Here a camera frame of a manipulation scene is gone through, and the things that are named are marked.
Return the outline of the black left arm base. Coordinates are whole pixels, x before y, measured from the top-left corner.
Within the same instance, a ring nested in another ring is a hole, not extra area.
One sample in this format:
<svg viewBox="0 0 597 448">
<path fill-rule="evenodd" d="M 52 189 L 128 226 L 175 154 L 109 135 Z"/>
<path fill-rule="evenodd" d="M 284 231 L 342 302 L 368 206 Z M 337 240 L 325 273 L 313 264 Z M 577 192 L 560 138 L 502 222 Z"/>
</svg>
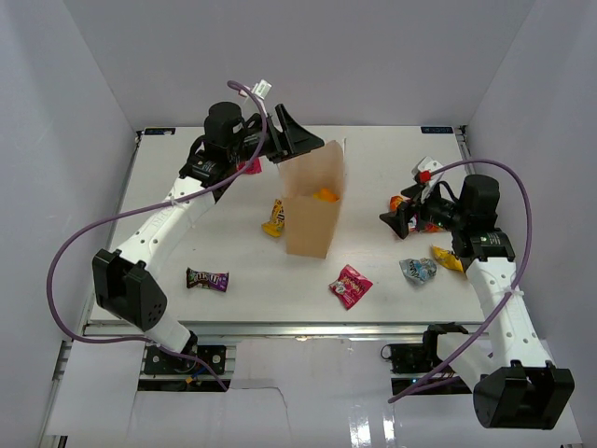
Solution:
<svg viewBox="0 0 597 448">
<path fill-rule="evenodd" d="M 217 375 L 225 372 L 227 347 L 225 345 L 199 345 L 193 348 L 193 357 L 201 359 Z M 172 357 L 155 345 L 146 348 L 142 373 L 145 375 L 208 374 L 201 363 L 189 359 Z"/>
</svg>

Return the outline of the brown purple M&M's packet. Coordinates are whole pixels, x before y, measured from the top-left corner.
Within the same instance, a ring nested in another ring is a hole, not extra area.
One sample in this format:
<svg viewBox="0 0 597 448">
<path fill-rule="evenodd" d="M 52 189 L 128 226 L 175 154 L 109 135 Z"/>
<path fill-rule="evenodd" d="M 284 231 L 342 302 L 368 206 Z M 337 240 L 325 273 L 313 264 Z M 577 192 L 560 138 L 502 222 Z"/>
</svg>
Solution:
<svg viewBox="0 0 597 448">
<path fill-rule="evenodd" d="M 229 284 L 229 273 L 210 273 L 205 271 L 195 271 L 187 268 L 186 287 L 201 287 L 219 292 L 226 292 Z"/>
</svg>

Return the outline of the pink candy packet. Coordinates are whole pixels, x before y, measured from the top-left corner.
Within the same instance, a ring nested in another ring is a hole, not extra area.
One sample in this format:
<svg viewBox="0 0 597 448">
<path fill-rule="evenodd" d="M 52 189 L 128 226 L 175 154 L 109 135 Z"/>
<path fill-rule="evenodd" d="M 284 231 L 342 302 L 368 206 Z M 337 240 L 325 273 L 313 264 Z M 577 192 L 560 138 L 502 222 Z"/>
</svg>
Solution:
<svg viewBox="0 0 597 448">
<path fill-rule="evenodd" d="M 349 264 L 341 269 L 339 277 L 328 286 L 346 311 L 351 310 L 371 287 L 372 282 Z"/>
</svg>

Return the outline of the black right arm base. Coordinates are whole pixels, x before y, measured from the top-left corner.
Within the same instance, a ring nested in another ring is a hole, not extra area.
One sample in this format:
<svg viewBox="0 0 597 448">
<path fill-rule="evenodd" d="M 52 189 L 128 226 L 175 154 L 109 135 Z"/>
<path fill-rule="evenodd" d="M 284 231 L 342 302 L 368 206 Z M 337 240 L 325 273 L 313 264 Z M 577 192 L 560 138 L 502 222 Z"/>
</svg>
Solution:
<svg viewBox="0 0 597 448">
<path fill-rule="evenodd" d="M 432 324 L 423 333 L 420 343 L 390 343 L 380 351 L 383 361 L 391 364 L 392 392 L 397 395 L 408 386 L 414 385 L 422 376 L 441 363 L 437 356 L 439 336 L 449 333 L 468 334 L 462 325 L 455 323 Z M 451 367 L 444 368 L 417 391 L 418 395 L 468 395 L 470 389 Z"/>
</svg>

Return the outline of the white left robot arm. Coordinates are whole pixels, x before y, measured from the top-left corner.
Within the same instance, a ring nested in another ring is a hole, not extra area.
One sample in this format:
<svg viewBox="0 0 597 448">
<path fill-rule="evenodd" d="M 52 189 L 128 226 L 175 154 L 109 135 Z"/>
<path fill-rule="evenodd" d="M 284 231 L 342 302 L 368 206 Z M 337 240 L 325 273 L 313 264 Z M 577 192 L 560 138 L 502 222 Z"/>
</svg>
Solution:
<svg viewBox="0 0 597 448">
<path fill-rule="evenodd" d="M 96 302 L 166 348 L 165 361 L 175 371 L 191 370 L 197 361 L 190 330 L 167 310 L 167 298 L 157 278 L 179 242 L 195 222 L 215 205 L 226 190 L 224 180 L 239 163 L 265 157 L 288 161 L 324 144 L 300 126 L 284 105 L 276 119 L 220 102 L 209 108 L 204 133 L 191 145 L 165 205 L 114 251 L 100 250 L 92 261 Z"/>
</svg>

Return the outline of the orange white snack bag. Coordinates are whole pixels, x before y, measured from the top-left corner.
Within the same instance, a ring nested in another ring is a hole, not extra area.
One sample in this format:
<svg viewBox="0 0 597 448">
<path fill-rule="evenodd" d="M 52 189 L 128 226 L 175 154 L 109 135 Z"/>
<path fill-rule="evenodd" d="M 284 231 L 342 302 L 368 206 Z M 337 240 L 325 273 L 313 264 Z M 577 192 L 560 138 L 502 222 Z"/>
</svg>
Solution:
<svg viewBox="0 0 597 448">
<path fill-rule="evenodd" d="M 392 196 L 389 201 L 389 211 L 397 213 L 401 210 L 406 216 L 409 216 L 408 229 L 410 233 L 437 233 L 442 231 L 438 225 L 427 222 L 421 223 L 416 213 L 411 214 L 408 209 L 409 201 L 408 197 L 402 195 Z"/>
</svg>

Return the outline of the blue label corner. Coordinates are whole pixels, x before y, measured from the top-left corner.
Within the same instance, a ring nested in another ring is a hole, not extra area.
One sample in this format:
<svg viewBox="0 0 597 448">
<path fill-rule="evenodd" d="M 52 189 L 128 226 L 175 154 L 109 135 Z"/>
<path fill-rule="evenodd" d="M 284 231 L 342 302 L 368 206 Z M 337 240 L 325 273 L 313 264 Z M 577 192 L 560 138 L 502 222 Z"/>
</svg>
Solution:
<svg viewBox="0 0 597 448">
<path fill-rule="evenodd" d="M 151 127 L 143 130 L 143 135 L 174 135 L 176 129 L 174 127 Z"/>
<path fill-rule="evenodd" d="M 422 126 L 421 132 L 424 134 L 453 134 L 453 128 L 450 126 Z"/>
</svg>

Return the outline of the silver blue snack packet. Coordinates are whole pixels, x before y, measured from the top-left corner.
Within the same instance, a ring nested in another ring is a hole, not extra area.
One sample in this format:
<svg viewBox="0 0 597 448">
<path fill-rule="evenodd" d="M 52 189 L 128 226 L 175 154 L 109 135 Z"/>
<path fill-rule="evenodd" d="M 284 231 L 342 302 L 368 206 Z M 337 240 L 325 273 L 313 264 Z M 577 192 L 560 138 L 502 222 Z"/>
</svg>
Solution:
<svg viewBox="0 0 597 448">
<path fill-rule="evenodd" d="M 399 261 L 401 272 L 413 285 L 421 286 L 437 274 L 437 265 L 432 259 L 402 259 Z"/>
</svg>

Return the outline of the yellow m&m's packet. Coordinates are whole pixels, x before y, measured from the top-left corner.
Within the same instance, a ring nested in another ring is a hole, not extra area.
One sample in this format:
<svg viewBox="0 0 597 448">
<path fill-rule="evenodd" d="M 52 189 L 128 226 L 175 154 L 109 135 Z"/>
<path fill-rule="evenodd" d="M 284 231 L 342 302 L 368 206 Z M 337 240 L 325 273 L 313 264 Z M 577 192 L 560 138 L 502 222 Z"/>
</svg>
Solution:
<svg viewBox="0 0 597 448">
<path fill-rule="evenodd" d="M 285 227 L 285 211 L 280 199 L 274 201 L 270 218 L 261 225 L 261 229 L 271 237 L 279 238 Z"/>
<path fill-rule="evenodd" d="M 434 260 L 444 268 L 458 273 L 465 272 L 463 263 L 452 251 L 432 245 L 431 253 Z"/>
</svg>

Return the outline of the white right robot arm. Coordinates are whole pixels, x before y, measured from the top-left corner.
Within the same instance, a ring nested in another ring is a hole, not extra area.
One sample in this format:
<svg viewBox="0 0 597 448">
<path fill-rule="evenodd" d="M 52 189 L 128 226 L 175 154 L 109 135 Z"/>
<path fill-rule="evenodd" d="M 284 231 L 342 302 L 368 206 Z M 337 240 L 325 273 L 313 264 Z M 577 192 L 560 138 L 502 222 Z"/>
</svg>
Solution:
<svg viewBox="0 0 597 448">
<path fill-rule="evenodd" d="M 498 182 L 486 175 L 465 177 L 458 196 L 443 198 L 441 182 L 417 175 L 403 189 L 405 201 L 380 216 L 406 238 L 410 220 L 449 231 L 452 249 L 484 315 L 480 333 L 488 334 L 484 353 L 473 336 L 457 324 L 438 324 L 423 335 L 421 359 L 430 370 L 413 391 L 438 385 L 437 376 L 451 369 L 471 390 L 475 415 L 486 428 L 555 428 L 574 389 L 572 373 L 558 368 L 539 341 L 523 293 L 517 286 L 522 267 L 507 235 L 496 226 Z"/>
</svg>

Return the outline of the yellow M&M's packet right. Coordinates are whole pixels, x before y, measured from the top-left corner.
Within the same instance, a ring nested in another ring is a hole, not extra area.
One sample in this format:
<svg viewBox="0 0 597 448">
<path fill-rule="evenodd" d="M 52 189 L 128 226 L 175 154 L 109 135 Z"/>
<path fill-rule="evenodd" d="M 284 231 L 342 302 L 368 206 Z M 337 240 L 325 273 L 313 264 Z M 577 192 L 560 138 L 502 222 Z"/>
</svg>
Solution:
<svg viewBox="0 0 597 448">
<path fill-rule="evenodd" d="M 434 260 L 444 268 L 458 273 L 465 272 L 463 263 L 452 251 L 432 245 L 431 253 Z"/>
</svg>

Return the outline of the orange mango gummy bag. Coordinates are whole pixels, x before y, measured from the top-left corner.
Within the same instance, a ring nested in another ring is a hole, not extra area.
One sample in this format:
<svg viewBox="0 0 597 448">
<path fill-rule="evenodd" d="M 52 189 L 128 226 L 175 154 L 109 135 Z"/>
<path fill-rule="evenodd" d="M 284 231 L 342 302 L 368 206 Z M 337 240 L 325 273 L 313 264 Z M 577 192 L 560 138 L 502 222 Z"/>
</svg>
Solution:
<svg viewBox="0 0 597 448">
<path fill-rule="evenodd" d="M 328 203 L 335 203 L 340 199 L 339 195 L 326 188 L 321 188 L 319 191 L 315 192 L 312 197 L 316 200 Z"/>
</svg>

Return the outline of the blue label left corner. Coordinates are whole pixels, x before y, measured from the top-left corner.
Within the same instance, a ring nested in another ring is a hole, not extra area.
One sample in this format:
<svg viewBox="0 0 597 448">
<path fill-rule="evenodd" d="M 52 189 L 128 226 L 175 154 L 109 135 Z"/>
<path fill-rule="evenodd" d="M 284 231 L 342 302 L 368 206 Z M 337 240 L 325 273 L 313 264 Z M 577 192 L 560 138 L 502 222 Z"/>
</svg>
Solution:
<svg viewBox="0 0 597 448">
<path fill-rule="evenodd" d="M 143 135 L 174 135 L 176 129 L 174 127 L 151 127 L 143 130 Z"/>
</svg>

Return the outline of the blue label right corner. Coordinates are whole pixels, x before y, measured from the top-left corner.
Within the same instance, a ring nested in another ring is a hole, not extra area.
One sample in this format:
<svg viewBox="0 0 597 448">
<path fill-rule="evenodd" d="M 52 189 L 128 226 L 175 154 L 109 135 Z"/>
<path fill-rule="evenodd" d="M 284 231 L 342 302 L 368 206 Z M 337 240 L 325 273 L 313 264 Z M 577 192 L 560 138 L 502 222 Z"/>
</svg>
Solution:
<svg viewBox="0 0 597 448">
<path fill-rule="evenodd" d="M 453 128 L 450 126 L 422 126 L 421 132 L 424 134 L 453 134 Z"/>
</svg>

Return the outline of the brown paper bag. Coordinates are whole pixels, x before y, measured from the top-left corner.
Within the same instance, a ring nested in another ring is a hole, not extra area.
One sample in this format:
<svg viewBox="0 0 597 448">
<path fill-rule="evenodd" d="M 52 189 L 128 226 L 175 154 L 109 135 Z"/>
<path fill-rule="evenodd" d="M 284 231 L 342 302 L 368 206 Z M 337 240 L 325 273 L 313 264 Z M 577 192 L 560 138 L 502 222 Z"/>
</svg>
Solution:
<svg viewBox="0 0 597 448">
<path fill-rule="evenodd" d="M 324 259 L 331 246 L 345 192 L 344 144 L 323 147 L 279 164 L 283 182 L 285 248 L 290 255 Z M 316 200 L 321 188 L 340 196 L 335 203 Z"/>
</svg>

